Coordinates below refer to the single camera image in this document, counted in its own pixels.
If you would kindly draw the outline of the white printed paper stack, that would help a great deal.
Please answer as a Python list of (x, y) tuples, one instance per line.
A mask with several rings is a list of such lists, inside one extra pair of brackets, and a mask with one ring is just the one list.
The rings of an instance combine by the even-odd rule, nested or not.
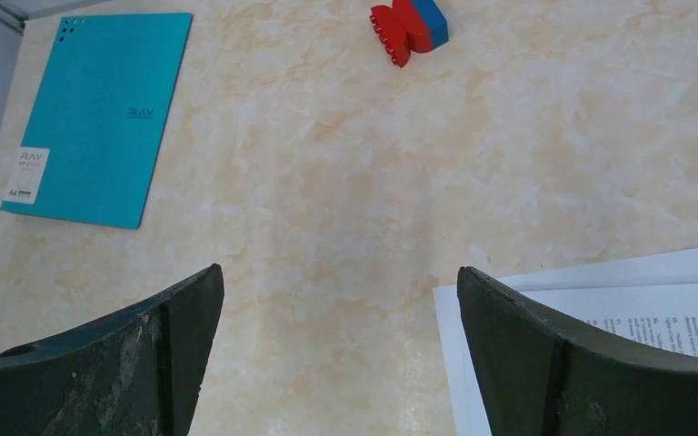
[[(698, 248), (504, 276), (559, 312), (635, 342), (698, 357)], [(488, 435), (455, 285), (433, 290), (456, 432)]]

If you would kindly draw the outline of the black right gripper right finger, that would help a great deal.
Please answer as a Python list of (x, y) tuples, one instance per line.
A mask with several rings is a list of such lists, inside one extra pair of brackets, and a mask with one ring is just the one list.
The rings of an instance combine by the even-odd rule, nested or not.
[(698, 357), (595, 327), (478, 271), (456, 294), (494, 435), (698, 435)]

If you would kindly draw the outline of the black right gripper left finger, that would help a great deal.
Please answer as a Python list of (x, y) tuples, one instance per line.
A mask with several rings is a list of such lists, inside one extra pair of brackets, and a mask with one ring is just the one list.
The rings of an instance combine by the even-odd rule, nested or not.
[(0, 353), (0, 435), (186, 435), (224, 299), (213, 264)]

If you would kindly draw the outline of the teal and black file folder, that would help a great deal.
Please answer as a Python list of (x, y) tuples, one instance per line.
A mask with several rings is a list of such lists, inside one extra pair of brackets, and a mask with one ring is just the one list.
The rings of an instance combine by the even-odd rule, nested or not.
[(140, 225), (192, 20), (187, 12), (62, 18), (3, 211)]

